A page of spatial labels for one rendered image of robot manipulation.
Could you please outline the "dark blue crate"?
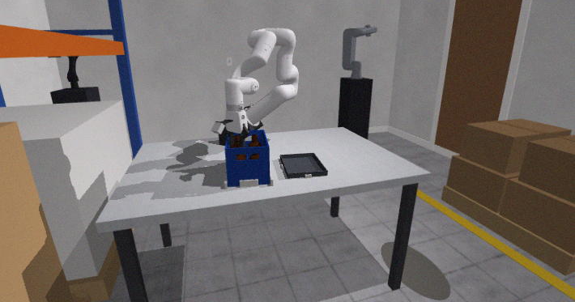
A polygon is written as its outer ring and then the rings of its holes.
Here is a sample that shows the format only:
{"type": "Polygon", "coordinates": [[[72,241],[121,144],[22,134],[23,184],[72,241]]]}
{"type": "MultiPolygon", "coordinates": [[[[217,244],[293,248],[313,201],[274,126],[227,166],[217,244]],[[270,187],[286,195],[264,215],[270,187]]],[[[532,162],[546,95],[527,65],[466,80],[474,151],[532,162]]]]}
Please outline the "dark blue crate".
{"type": "Polygon", "coordinates": [[[241,180],[258,179],[259,185],[270,184],[270,147],[264,130],[249,130],[247,136],[256,134],[262,147],[248,147],[252,141],[245,141],[245,147],[230,148],[228,134],[225,144],[225,158],[228,187],[240,186],[241,180]],[[258,160],[249,160],[258,154],[258,160]],[[236,160],[236,155],[245,154],[246,160],[236,160]]]}

